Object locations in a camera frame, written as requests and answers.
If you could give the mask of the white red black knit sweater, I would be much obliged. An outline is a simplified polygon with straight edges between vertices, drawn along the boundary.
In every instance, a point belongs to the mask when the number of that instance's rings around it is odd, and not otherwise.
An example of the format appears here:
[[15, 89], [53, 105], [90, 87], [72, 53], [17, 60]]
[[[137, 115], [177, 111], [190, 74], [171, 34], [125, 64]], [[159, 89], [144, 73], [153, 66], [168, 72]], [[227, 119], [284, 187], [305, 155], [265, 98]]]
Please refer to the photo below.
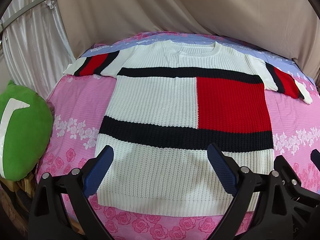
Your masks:
[[312, 103], [290, 74], [219, 43], [137, 45], [79, 58], [66, 74], [116, 79], [95, 149], [114, 151], [98, 202], [149, 215], [223, 214], [232, 197], [208, 146], [267, 174], [274, 150], [265, 91]]

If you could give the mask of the metal curtain rail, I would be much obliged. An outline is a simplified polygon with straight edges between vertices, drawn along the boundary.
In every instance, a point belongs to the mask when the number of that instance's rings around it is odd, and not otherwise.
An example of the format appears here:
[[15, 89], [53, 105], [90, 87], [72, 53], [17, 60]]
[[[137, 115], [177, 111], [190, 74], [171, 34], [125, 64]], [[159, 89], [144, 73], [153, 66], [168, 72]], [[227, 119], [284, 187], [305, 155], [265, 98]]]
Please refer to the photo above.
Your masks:
[[16, 19], [18, 19], [20, 16], [22, 16], [24, 13], [26, 13], [28, 10], [32, 9], [33, 7], [45, 2], [46, 0], [34, 0], [22, 9], [20, 9], [18, 12], [14, 13], [10, 18], [8, 18], [5, 22], [1, 22], [1, 34], [3, 31], [10, 25], [12, 22], [14, 22]]

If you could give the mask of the green plush pillow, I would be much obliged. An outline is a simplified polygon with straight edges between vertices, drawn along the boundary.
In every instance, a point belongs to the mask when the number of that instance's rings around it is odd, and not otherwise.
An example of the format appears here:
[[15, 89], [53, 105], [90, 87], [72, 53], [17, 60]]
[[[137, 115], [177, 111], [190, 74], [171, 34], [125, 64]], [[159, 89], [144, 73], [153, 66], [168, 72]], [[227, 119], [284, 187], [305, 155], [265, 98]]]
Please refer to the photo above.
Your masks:
[[1, 177], [24, 178], [44, 154], [52, 127], [46, 101], [32, 89], [9, 81], [1, 94]]

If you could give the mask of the pink floral bed sheet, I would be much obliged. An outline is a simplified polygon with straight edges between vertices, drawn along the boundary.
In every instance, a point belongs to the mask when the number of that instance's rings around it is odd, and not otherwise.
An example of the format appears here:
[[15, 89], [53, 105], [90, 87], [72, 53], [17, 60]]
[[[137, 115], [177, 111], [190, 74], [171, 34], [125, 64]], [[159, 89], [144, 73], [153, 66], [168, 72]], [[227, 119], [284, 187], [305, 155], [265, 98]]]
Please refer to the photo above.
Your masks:
[[[287, 159], [304, 188], [319, 191], [319, 170], [310, 159], [311, 151], [319, 148], [319, 94], [313, 80], [292, 60], [231, 38], [165, 32], [142, 33], [110, 46], [96, 44], [85, 54], [93, 56], [164, 40], [195, 44], [219, 42], [261, 58], [301, 82], [313, 97], [311, 105], [271, 91], [266, 92], [266, 101], [275, 153]], [[94, 157], [98, 129], [115, 84], [115, 79], [97, 75], [61, 78], [48, 96], [48, 103], [54, 109], [53, 131], [37, 168], [37, 178], [45, 172], [54, 176], [67, 174]], [[89, 202], [115, 239], [207, 239], [220, 221], [218, 216], [180, 218], [130, 213], [99, 205], [97, 196], [91, 196]]]

